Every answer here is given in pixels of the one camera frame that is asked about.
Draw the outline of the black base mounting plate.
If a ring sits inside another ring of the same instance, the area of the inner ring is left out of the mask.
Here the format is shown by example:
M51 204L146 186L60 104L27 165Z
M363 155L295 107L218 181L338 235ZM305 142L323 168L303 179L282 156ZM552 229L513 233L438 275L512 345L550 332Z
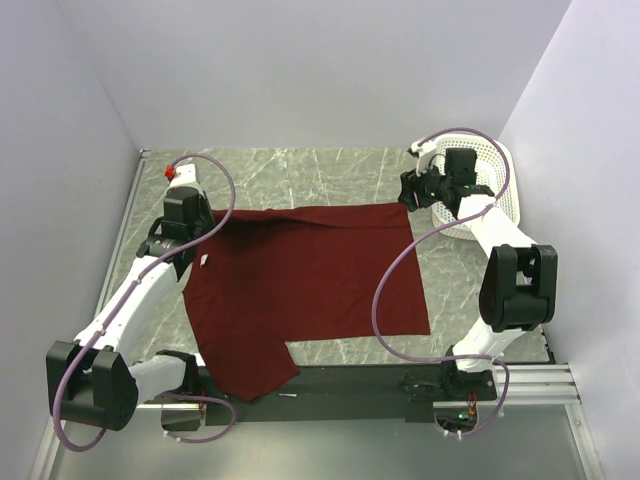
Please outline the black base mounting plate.
M303 366L273 392L246 402L222 393L206 368L199 393L228 401L241 422L403 419L432 423L439 402L466 405L498 397L492 371L465 373L439 364Z

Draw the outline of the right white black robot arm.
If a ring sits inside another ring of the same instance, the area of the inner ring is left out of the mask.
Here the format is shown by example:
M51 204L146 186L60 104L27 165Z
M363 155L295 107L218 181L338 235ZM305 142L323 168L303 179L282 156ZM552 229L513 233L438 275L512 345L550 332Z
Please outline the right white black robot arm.
M536 243L498 206L499 193L478 181L476 151L449 148L444 166L420 160L400 175L398 201L410 212L442 204L453 220L436 228L467 226L487 255L479 291L479 319L441 361L439 387L460 399L488 377L504 350L554 316L558 254Z

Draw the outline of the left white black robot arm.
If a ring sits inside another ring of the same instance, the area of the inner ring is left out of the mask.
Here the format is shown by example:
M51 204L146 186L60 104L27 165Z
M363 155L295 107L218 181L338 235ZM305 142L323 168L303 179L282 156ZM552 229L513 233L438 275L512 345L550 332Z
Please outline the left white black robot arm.
M214 226L201 188L167 190L162 216L111 300L73 341L56 341L46 354L49 408L56 425L71 421L119 431L140 403L164 392L179 402L197 395L200 378L192 354L162 350L137 365L127 361L147 316L193 262L195 239Z

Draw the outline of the white plastic perforated basket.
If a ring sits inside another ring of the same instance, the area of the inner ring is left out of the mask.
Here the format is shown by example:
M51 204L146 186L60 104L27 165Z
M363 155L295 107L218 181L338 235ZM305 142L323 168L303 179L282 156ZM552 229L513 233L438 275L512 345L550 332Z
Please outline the white plastic perforated basket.
M444 172L444 154L451 148L468 148L476 152L476 183L488 186L497 194L505 184L506 167L498 150L481 136L469 133L448 133L434 138L438 147L438 156L433 164ZM506 155L509 165L509 182L506 192L497 200L497 206L515 223L520 223L520 206L518 198L515 168L509 149L495 141Z

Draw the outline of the aluminium extrusion rail frame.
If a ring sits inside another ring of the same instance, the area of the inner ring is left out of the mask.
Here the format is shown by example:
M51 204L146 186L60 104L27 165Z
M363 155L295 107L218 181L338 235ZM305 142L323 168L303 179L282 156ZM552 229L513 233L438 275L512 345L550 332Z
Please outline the aluminium extrusion rail frame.
M480 317L441 357L399 354L396 364L308 366L292 384L262 400L244 402L213 393L212 377L197 356L162 351L128 366L125 354L158 299L193 262L197 247L223 227L215 220L192 155L167 168L166 196L177 209L152 227L157 246L144 243L128 280L96 318L70 342L46 356L49 404L59 441L71 448L68 422L119 431L141 404L180 410L223 406L232 421L337 421L402 418L433 422L464 438L484 428L476 413L454 418L463 405L492 404L500 417L508 405L576 406L580 397L561 365L508 365L507 346L550 321L555 310L558 257L535 243L499 207L498 196L475 181L470 162L447 160L446 172L419 163L402 177L401 198L410 209L443 203L455 225L467 225L488 265L480 291Z

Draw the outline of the dark red t shirt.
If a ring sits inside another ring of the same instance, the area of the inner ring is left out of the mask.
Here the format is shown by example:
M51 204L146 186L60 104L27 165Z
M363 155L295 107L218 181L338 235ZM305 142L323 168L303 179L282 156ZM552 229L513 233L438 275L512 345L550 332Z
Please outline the dark red t shirt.
M298 372L294 341L428 334L412 239L397 203L234 212L183 291L215 385L244 401L270 393Z

